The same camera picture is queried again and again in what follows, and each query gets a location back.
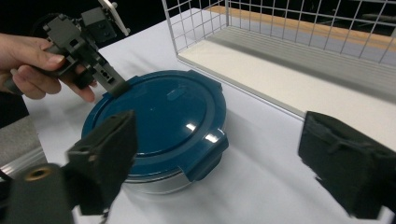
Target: blue lid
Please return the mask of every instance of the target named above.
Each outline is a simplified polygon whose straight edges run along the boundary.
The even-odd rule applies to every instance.
[[[118,98],[106,93],[85,120],[82,136],[106,118],[134,110],[138,152],[130,178],[161,178],[180,170],[204,178],[228,147],[222,131],[226,105],[221,85],[194,71],[161,71],[128,80]]]

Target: wire basket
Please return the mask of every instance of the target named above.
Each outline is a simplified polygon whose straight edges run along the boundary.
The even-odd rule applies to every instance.
[[[232,26],[396,65],[396,1],[163,0],[175,51]]]
[[[217,42],[396,103],[396,1],[163,0],[163,7],[177,57],[194,67],[183,54]]]

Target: black mechanical part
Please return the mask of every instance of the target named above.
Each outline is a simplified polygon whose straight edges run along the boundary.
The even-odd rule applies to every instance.
[[[93,36],[95,42],[103,43],[117,36],[105,12],[97,7],[81,13],[85,28]]]
[[[118,97],[129,90],[129,84],[110,66],[95,45],[95,42],[104,42],[116,36],[110,19],[99,7],[81,16],[78,21],[61,14],[43,27],[53,44],[46,51],[64,55],[66,62],[54,72],[37,69],[47,76],[73,81],[80,89],[96,79],[111,95]],[[78,64],[85,67],[82,77],[75,73]],[[22,94],[12,77],[5,82],[5,86],[16,94]]]
[[[396,212],[396,153],[327,115],[306,113],[299,156],[317,181],[356,218]]]
[[[71,210],[108,216],[137,151],[134,111],[114,115],[67,151],[64,167],[42,164],[11,182],[6,223],[74,223]]]
[[[37,165],[16,177],[6,223],[73,223],[60,166]]]
[[[78,192],[72,195],[77,195],[75,204],[79,204],[82,215],[100,215],[110,208],[136,151],[133,111],[108,118],[68,150],[70,162],[63,169],[66,181]]]

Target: table surface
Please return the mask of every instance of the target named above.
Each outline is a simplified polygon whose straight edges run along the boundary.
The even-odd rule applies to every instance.
[[[165,21],[100,52],[125,79],[191,69],[177,60]],[[219,81],[230,141],[220,164],[204,180],[168,195],[137,193],[125,184],[109,223],[389,223],[388,210],[378,221],[350,218],[314,179],[297,155],[302,118]],[[105,91],[94,91],[98,102]],[[94,104],[66,87],[41,101],[24,100],[48,161],[65,164]],[[80,224],[100,220],[74,213]]]

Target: human hand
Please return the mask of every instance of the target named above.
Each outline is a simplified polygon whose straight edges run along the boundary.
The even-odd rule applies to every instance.
[[[48,94],[61,90],[61,83],[56,77],[45,76],[35,67],[47,71],[55,71],[65,62],[63,55],[44,51],[51,46],[46,39],[0,34],[0,91],[9,90],[4,82],[12,76],[15,84],[31,99],[41,99]],[[90,87],[79,89],[72,81],[62,79],[73,92],[87,102],[94,101],[94,93]]]

